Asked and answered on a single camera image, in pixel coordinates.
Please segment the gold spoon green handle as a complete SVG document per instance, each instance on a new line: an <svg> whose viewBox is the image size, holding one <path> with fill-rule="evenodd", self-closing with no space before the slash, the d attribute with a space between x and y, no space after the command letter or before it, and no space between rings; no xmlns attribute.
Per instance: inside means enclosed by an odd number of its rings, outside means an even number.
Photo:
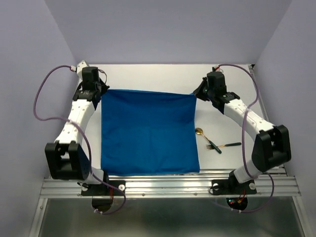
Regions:
<svg viewBox="0 0 316 237"><path fill-rule="evenodd" d="M222 151L211 141L211 140L209 140L206 136L205 136L205 134L204 134L204 132L203 132L203 130L201 129L201 128L195 128L195 133L197 134L197 135L200 135L200 136L202 136L207 142L208 142L208 144L206 145L206 147L209 149L209 150L215 150L217 153L219 153L219 154L221 154L222 153Z"/></svg>

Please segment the blue cloth napkin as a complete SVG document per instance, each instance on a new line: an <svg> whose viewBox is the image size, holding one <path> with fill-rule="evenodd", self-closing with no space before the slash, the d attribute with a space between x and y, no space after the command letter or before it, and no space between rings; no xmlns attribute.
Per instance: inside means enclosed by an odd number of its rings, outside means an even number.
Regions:
<svg viewBox="0 0 316 237"><path fill-rule="evenodd" d="M101 168L111 175L198 173L191 94L109 90L101 99Z"/></svg>

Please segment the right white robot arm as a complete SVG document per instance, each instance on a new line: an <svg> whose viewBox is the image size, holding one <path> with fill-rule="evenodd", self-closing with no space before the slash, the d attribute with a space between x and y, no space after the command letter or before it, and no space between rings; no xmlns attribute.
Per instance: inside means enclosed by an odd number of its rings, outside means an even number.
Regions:
<svg viewBox="0 0 316 237"><path fill-rule="evenodd" d="M248 108L240 97L228 92L222 72L210 72L194 90L194 96L210 101L223 115L231 118L254 141L251 159L235 169L227 180L227 187L238 193L245 183L260 174L291 160L289 131L284 125L276 126Z"/></svg>

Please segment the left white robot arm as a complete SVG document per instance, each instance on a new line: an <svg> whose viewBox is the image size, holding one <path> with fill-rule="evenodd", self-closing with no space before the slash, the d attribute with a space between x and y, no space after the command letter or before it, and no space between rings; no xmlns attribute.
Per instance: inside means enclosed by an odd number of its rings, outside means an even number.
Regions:
<svg viewBox="0 0 316 237"><path fill-rule="evenodd" d="M82 142L87 141L84 132L109 86L99 76L102 70L88 65L85 61L71 67L71 70L76 72L80 83L62 131L54 142L45 146L46 160L53 179L75 180L85 186L93 185L93 189L103 195L110 188L107 174L92 167L91 146L87 146L86 153L82 148Z"/></svg>

